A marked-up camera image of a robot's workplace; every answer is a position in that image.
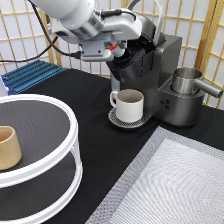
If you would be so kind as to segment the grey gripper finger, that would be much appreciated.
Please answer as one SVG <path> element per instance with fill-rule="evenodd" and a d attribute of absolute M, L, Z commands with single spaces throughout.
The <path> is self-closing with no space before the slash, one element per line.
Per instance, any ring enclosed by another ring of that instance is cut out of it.
<path fill-rule="evenodd" d="M 127 48 L 126 41 L 115 42 L 114 49 L 112 50 L 112 53 L 115 57 L 121 57 L 124 55 L 126 48 Z"/>

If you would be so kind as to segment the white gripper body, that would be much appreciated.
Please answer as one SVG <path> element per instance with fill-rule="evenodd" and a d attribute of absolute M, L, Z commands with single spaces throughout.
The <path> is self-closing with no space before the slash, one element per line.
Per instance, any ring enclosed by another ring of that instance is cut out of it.
<path fill-rule="evenodd" d="M 115 57 L 109 46 L 115 41 L 136 40 L 141 36 L 140 19 L 127 9 L 95 11 L 88 22 L 68 30 L 58 19 L 53 20 L 53 33 L 62 40 L 81 46 L 71 56 L 83 61 L 109 62 Z"/>

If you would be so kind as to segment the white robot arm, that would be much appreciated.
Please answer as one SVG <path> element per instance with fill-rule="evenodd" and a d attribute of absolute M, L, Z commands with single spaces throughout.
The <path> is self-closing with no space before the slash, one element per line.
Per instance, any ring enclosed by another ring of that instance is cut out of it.
<path fill-rule="evenodd" d="M 141 36 L 142 23 L 125 8 L 103 10 L 99 0 L 30 0 L 53 19 L 53 33 L 78 44 L 73 57 L 83 61 L 112 61 L 121 57 L 127 40 Z"/>

